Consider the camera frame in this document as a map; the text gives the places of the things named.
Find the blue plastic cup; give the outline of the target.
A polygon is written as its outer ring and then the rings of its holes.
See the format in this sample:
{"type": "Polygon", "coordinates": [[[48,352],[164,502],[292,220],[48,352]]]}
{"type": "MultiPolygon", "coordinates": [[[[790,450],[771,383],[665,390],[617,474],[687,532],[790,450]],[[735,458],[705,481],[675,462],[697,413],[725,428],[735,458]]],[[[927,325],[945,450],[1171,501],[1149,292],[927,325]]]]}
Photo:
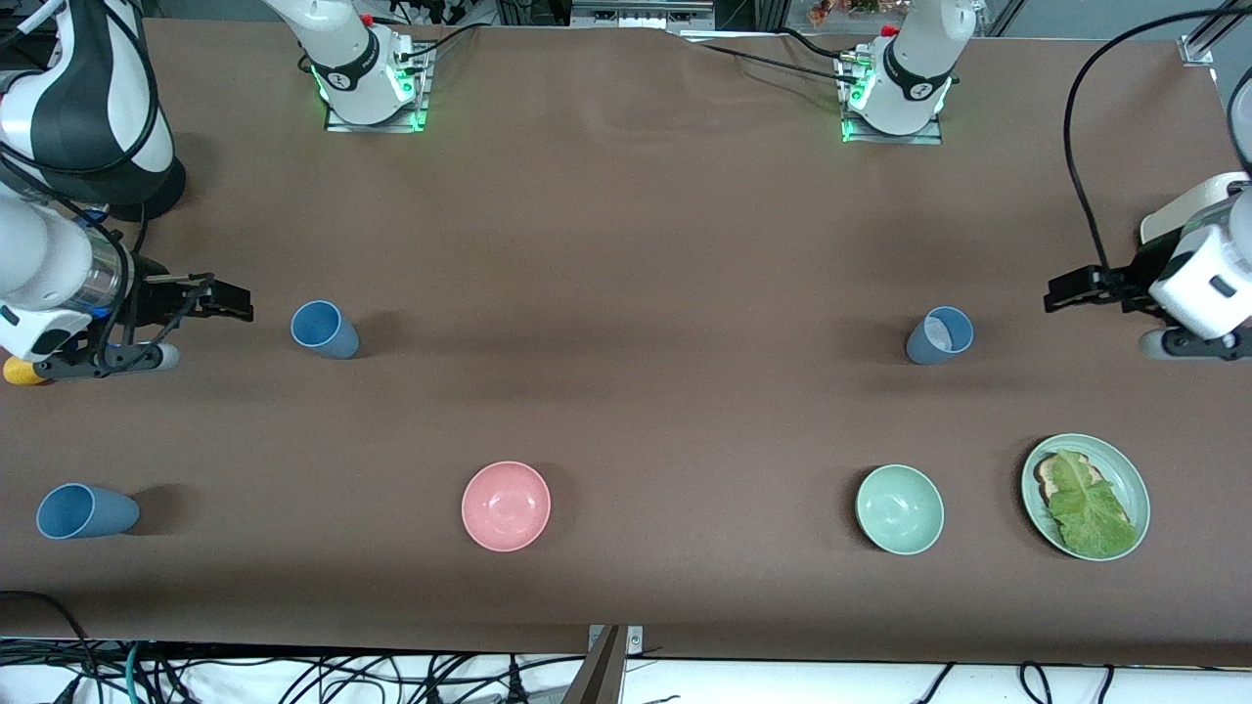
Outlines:
{"type": "Polygon", "coordinates": [[[290,338],[326,358],[353,358],[361,339],[351,321],[331,299],[309,299],[290,316],[290,338]]]}
{"type": "Polygon", "coordinates": [[[141,509],[120,492],[85,484],[53,489],[38,507],[35,525],[50,540],[106,537],[133,529],[141,509]]]}
{"type": "Polygon", "coordinates": [[[975,338],[974,324],[969,317],[957,307],[952,306],[939,306],[934,309],[926,312],[916,328],[909,334],[909,339],[905,344],[905,353],[911,360],[913,365],[944,365],[944,362],[964,353],[970,348],[975,338]],[[942,352],[934,349],[929,342],[926,342],[924,329],[921,329],[921,322],[926,316],[934,314],[945,321],[948,329],[952,329],[952,339],[954,348],[952,352],[942,352]]]}

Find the black pot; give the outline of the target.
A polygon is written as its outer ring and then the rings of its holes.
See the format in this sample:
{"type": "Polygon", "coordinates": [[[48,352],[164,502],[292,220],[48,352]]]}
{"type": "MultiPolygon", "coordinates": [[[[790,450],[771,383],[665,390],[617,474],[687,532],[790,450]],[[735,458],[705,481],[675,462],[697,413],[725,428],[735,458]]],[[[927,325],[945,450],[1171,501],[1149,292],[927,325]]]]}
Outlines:
{"type": "Polygon", "coordinates": [[[172,167],[162,180],[162,185],[141,203],[109,204],[106,215],[111,219],[139,223],[144,219],[156,219],[170,212],[184,195],[187,170],[179,157],[174,157],[172,167]]]}

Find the toast slice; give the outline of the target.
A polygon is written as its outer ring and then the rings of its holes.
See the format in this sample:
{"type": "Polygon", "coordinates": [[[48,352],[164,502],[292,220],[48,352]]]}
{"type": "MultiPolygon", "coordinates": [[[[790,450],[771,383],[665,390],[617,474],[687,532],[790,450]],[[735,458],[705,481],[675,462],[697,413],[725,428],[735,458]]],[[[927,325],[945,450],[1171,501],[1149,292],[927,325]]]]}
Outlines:
{"type": "Polygon", "coordinates": [[[1131,515],[1117,499],[1113,485],[1087,455],[1060,450],[1035,468],[1052,519],[1067,529],[1131,526],[1131,515]]]}

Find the green plate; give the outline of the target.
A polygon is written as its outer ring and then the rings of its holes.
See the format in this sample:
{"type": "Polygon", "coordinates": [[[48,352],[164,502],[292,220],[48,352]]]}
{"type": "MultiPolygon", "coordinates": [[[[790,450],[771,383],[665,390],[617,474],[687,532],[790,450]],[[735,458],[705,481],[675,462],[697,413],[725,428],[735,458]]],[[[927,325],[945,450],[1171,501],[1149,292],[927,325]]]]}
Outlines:
{"type": "Polygon", "coordinates": [[[1143,477],[1141,477],[1139,468],[1136,468],[1136,463],[1132,463],[1131,458],[1127,458],[1113,445],[1082,433],[1060,433],[1047,437],[1027,453],[1027,458],[1020,463],[1020,504],[1039,535],[1045,537],[1045,541],[1050,542],[1052,547],[1065,552],[1070,557],[1082,557],[1082,560],[1096,562],[1118,560],[1118,557],[1131,555],[1131,552],[1136,551],[1136,547],[1141,547],[1146,530],[1148,530],[1152,520],[1151,499],[1148,491],[1146,491],[1146,484],[1143,477]],[[1131,550],[1117,557],[1083,557],[1060,542],[1060,532],[1055,522],[1050,519],[1039,480],[1035,477],[1038,463],[1050,453],[1060,450],[1070,450],[1087,455],[1092,463],[1096,463],[1096,468],[1101,468],[1101,474],[1112,482],[1117,499],[1121,500],[1123,509],[1131,515],[1132,525],[1139,532],[1139,539],[1136,540],[1134,547],[1131,547],[1131,550]]]}

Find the green lettuce leaf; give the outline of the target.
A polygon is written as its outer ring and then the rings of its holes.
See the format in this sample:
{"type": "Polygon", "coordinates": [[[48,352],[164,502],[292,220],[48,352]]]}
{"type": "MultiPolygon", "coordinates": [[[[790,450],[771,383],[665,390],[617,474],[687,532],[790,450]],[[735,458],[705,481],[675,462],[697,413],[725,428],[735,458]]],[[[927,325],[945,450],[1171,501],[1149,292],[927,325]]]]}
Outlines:
{"type": "Polygon", "coordinates": [[[1060,542],[1083,557],[1117,557],[1139,539],[1112,484],[1090,458],[1074,451],[1052,453],[1039,463],[1045,505],[1060,542]]]}

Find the mint green bowl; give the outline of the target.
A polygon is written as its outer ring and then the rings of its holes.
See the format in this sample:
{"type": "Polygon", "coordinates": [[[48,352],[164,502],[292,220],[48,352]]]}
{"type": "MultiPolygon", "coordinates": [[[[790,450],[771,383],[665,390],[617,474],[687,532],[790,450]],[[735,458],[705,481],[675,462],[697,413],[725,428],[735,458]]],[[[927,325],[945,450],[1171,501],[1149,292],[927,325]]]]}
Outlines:
{"type": "Polygon", "coordinates": [[[854,512],[876,547],[900,556],[934,547],[945,526],[945,504],[936,485],[906,463],[871,468],[858,487],[854,512]]]}

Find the pink bowl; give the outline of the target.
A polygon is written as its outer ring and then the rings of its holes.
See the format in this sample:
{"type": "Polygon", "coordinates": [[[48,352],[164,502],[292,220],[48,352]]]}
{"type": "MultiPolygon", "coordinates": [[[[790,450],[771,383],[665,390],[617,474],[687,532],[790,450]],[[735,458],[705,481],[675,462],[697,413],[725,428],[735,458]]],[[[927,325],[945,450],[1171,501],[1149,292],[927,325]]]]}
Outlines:
{"type": "Polygon", "coordinates": [[[461,499],[467,535],[493,552],[530,547],[545,532],[551,509],[545,476],[518,461],[498,461],[480,468],[461,499]]]}

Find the table cover sheet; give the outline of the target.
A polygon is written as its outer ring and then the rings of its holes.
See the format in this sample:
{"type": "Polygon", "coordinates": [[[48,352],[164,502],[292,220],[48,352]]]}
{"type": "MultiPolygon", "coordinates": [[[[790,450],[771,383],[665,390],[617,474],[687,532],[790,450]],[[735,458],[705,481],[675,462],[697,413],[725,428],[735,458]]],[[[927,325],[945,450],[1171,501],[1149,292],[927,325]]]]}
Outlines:
{"type": "Polygon", "coordinates": [[[1158,362],[1152,321],[1047,314],[1093,256],[1060,116],[1093,41],[967,45],[939,147],[845,143],[818,76],[659,30],[487,28],[434,66],[419,134],[332,134],[280,23],[151,20],[189,173],[144,252],[253,294],[177,370],[0,382],[0,590],[91,638],[665,658],[1252,665],[1252,362],[1158,362]],[[353,358],[290,338],[331,299],[353,358]],[[974,342],[905,344],[939,306],[974,342]],[[1020,463],[1119,448],[1152,520],[1070,557],[1020,463]],[[523,550],[470,539],[488,463],[545,476],[523,550]],[[854,501],[906,463],[934,547],[854,501]],[[64,484],[138,524],[50,540],[64,484]]]}

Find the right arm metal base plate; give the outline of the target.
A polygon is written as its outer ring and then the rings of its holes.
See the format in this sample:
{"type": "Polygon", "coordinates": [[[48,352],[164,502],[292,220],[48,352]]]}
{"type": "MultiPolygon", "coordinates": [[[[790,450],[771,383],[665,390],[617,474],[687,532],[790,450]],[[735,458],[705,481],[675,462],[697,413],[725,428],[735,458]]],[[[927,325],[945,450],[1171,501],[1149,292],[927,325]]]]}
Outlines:
{"type": "Polygon", "coordinates": [[[326,100],[326,130],[339,133],[372,134],[416,134],[424,132],[428,119],[429,100],[434,83],[434,59],[429,53],[423,58],[401,61],[399,66],[389,66],[383,71],[383,91],[368,94],[371,106],[394,106],[394,111],[376,123],[353,123],[341,116],[332,106],[326,88],[321,96],[326,100]]]}

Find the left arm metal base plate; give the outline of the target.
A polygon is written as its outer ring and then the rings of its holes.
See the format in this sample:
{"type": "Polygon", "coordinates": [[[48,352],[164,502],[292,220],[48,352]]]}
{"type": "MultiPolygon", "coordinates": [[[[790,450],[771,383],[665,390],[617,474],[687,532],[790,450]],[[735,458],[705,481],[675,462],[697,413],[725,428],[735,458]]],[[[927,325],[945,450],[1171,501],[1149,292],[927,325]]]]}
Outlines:
{"type": "Polygon", "coordinates": [[[843,53],[833,60],[839,88],[843,142],[939,147],[939,111],[953,85],[952,74],[916,79],[881,71],[876,54],[843,53]]]}

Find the aluminium frame profile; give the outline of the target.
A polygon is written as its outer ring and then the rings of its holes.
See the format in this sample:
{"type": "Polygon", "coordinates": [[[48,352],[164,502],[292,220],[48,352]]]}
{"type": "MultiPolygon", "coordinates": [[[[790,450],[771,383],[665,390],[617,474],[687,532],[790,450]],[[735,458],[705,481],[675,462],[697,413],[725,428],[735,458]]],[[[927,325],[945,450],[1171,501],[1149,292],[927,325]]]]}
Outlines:
{"type": "Polygon", "coordinates": [[[1234,33],[1239,23],[1252,19],[1252,0],[1224,0],[1189,34],[1178,40],[1186,66],[1211,66],[1214,48],[1234,33]]]}

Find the grey metal frame beam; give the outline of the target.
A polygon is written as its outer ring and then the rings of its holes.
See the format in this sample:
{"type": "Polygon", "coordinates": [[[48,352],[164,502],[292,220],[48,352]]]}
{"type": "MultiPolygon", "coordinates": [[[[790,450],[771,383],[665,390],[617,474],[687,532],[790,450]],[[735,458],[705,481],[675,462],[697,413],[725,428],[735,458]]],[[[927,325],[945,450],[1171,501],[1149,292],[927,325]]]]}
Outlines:
{"type": "Polygon", "coordinates": [[[571,28],[661,28],[714,31],[712,0],[571,0],[571,28]]]}

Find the small metal bracket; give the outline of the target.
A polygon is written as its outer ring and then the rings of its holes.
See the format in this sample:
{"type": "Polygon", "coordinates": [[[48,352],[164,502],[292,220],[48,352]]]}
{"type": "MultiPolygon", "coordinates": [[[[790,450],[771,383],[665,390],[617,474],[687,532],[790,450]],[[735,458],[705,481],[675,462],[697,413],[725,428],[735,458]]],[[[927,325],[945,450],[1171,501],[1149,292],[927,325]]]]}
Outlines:
{"type": "MultiPolygon", "coordinates": [[[[588,644],[587,651],[592,651],[598,644],[600,633],[603,633],[606,625],[595,624],[588,628],[588,644]]],[[[627,658],[635,658],[644,655],[644,625],[627,625],[627,628],[620,628],[620,634],[625,641],[625,651],[627,658]]]]}

